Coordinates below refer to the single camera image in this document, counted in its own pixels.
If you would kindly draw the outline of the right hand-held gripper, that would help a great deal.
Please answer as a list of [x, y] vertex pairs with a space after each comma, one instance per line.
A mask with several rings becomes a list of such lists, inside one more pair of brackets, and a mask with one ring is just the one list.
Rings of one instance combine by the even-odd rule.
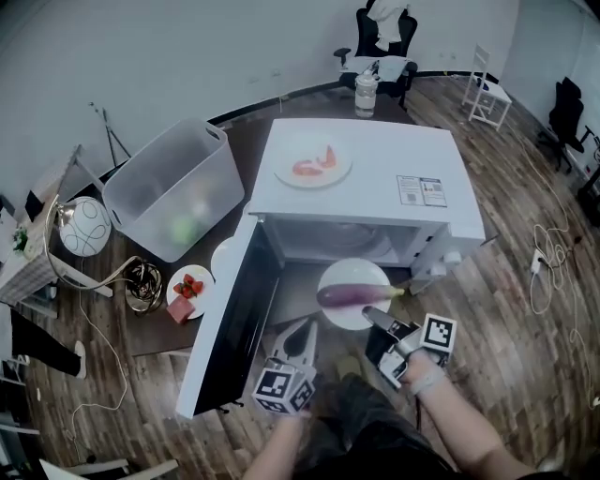
[[366, 357], [396, 389], [413, 352], [427, 351], [442, 368], [454, 350], [458, 324], [452, 319], [428, 313], [422, 325], [405, 323], [372, 306], [364, 307], [362, 314], [377, 326], [369, 330]]

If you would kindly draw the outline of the purple eggplant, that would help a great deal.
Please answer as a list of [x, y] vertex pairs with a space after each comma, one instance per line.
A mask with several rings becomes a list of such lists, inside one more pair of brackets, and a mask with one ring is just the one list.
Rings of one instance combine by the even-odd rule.
[[335, 284], [321, 288], [316, 298], [323, 308], [348, 308], [392, 300], [404, 293], [391, 285]]

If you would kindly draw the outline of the white round plate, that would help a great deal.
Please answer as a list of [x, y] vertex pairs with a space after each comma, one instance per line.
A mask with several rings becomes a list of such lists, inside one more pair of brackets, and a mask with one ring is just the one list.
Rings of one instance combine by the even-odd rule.
[[[375, 263], [359, 259], [344, 259], [330, 265], [322, 274], [318, 290], [336, 284], [372, 284], [390, 286], [390, 280]], [[362, 306], [322, 307], [324, 316], [345, 330], [361, 331], [372, 324], [362, 314]]]

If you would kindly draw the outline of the white microwave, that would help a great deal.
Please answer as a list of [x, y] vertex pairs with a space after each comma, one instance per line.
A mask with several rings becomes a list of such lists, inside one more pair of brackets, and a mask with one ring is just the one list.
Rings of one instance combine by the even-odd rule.
[[[352, 158], [345, 179], [302, 189], [274, 175], [274, 147], [298, 131], [339, 139]], [[355, 119], [272, 123], [246, 213], [232, 235], [227, 270], [215, 282], [176, 403], [185, 417], [239, 399], [263, 328], [315, 310], [315, 284], [285, 281], [293, 263], [359, 258], [406, 270], [420, 293], [485, 240], [473, 187], [450, 132]]]

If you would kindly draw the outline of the person's right forearm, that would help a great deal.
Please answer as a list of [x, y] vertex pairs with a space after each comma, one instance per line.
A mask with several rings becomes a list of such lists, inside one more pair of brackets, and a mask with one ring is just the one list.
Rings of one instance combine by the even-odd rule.
[[497, 430], [439, 370], [411, 384], [460, 470], [475, 480], [518, 480], [535, 470], [517, 460]]

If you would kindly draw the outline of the person's left forearm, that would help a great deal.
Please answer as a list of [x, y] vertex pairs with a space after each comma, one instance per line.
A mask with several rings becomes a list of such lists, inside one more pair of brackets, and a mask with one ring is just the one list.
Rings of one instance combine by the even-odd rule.
[[300, 444], [311, 417], [308, 410], [296, 416], [280, 416], [242, 480], [292, 480]]

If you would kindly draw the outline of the person's dark shorts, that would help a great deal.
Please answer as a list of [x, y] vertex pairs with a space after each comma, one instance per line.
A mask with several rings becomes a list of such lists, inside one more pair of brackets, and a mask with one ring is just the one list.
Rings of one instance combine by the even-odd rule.
[[455, 470], [389, 399], [356, 374], [315, 396], [293, 480], [444, 480]]

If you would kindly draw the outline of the bunch of red strawberries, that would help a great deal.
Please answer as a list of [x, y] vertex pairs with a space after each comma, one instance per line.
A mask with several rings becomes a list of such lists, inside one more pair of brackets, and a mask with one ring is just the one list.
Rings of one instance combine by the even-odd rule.
[[172, 287], [173, 291], [186, 299], [197, 297], [203, 292], [204, 283], [190, 274], [184, 274], [183, 280]]

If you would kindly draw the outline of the green vegetable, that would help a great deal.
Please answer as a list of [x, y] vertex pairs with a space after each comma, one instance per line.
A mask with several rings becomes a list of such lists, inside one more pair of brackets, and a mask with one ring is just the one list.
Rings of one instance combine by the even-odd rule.
[[179, 215], [171, 220], [170, 239], [176, 245], [193, 246], [203, 233], [203, 225], [194, 216]]

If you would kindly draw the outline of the dark wooden table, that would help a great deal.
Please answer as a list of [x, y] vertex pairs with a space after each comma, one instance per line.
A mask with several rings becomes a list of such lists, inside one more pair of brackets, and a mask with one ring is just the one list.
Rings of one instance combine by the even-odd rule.
[[[236, 167], [245, 189], [244, 201], [248, 202], [256, 180], [259, 164], [267, 137], [276, 118], [344, 118], [354, 117], [353, 94], [346, 88], [336, 88], [318, 94], [301, 96], [284, 103], [283, 112], [273, 107], [260, 109], [250, 118], [234, 120], [225, 129]], [[180, 260], [167, 263], [159, 260], [145, 249], [118, 233], [112, 240], [111, 253], [117, 260], [138, 254], [157, 265], [164, 279], [169, 279], [179, 268], [187, 264], [207, 267], [218, 244], [233, 235], [242, 216], [242, 207], [236, 206]], [[121, 333], [127, 354], [147, 354], [182, 351], [190, 348], [196, 338], [200, 322], [191, 320], [176, 324], [164, 307], [139, 316], [130, 307], [124, 307]]]

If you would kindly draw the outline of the glass jar with lid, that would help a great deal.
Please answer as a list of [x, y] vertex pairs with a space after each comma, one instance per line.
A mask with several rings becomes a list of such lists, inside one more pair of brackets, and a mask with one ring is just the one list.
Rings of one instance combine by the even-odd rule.
[[377, 99], [378, 79], [370, 71], [355, 78], [354, 110], [360, 118], [370, 118], [374, 114]]

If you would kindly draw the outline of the white wooden chair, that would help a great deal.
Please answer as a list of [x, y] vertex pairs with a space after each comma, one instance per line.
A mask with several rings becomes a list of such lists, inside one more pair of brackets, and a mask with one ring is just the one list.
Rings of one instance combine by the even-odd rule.
[[488, 78], [490, 53], [475, 44], [472, 69], [461, 101], [467, 106], [468, 121], [478, 121], [500, 130], [512, 105], [504, 89]]

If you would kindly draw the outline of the white table with checkered cloth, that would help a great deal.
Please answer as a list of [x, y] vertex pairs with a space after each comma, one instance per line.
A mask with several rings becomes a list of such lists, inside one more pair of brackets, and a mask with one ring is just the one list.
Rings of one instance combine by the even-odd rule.
[[66, 278], [77, 286], [90, 287], [93, 292], [111, 298], [113, 290], [100, 285], [86, 274], [48, 251], [48, 241], [52, 234], [46, 230], [46, 220], [53, 210], [66, 183], [68, 171], [73, 166], [83, 171], [89, 169], [80, 161], [82, 148], [74, 148], [67, 160], [62, 160], [47, 171], [33, 193], [43, 203], [41, 212], [34, 218], [23, 216], [19, 225], [27, 233], [27, 243], [23, 253], [10, 251], [0, 266], [0, 301], [15, 308], [29, 308], [50, 319], [58, 316], [56, 300], [44, 299], [41, 291], [53, 282]]

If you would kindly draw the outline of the black tripod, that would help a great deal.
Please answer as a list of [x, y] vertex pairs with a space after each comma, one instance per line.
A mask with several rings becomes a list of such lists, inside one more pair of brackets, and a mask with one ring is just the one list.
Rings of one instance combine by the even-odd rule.
[[131, 154], [129, 153], [128, 149], [125, 147], [123, 142], [120, 140], [118, 135], [113, 130], [112, 125], [109, 120], [109, 115], [108, 115], [107, 110], [105, 108], [99, 108], [95, 102], [89, 102], [88, 105], [93, 109], [93, 111], [96, 113], [96, 115], [100, 118], [100, 120], [104, 126], [104, 129], [106, 132], [106, 137], [108, 140], [109, 151], [110, 151], [111, 158], [112, 158], [112, 163], [113, 163], [114, 168], [117, 169], [120, 167], [121, 162], [118, 159], [118, 156], [116, 154], [115, 146], [118, 146], [120, 148], [122, 153], [125, 155], [125, 160], [129, 160], [131, 158]]

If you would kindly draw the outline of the black mesh office chair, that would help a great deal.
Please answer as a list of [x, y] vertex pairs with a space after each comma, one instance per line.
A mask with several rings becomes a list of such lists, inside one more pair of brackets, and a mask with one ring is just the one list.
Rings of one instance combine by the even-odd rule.
[[380, 23], [373, 15], [379, 0], [367, 0], [356, 11], [358, 44], [354, 52], [349, 48], [334, 51], [340, 60], [338, 84], [348, 89], [356, 88], [356, 78], [369, 74], [377, 81], [377, 93], [397, 100], [405, 106], [418, 65], [408, 57], [408, 50], [418, 27], [418, 21], [407, 7], [395, 7], [384, 20], [392, 27], [388, 37], [380, 35]]

